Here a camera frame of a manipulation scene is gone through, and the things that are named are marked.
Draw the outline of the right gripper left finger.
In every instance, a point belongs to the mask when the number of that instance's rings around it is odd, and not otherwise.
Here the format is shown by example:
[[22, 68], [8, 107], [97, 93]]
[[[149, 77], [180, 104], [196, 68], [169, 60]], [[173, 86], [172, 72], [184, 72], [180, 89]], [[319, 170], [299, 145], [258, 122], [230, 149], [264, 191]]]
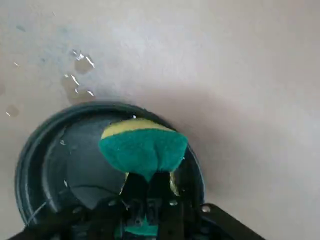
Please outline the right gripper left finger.
[[74, 240], [145, 240], [150, 237], [149, 183], [129, 173], [119, 193], [100, 199], [72, 228]]

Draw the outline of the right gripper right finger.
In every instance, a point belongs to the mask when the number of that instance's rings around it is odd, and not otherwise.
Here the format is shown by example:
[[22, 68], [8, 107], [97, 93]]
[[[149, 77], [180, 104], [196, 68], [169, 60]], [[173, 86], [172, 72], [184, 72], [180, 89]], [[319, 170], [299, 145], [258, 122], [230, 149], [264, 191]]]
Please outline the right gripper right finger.
[[195, 230], [199, 193], [192, 185], [177, 196], [170, 180], [169, 172], [157, 172], [149, 182], [149, 224], [157, 226], [158, 240], [187, 240]]

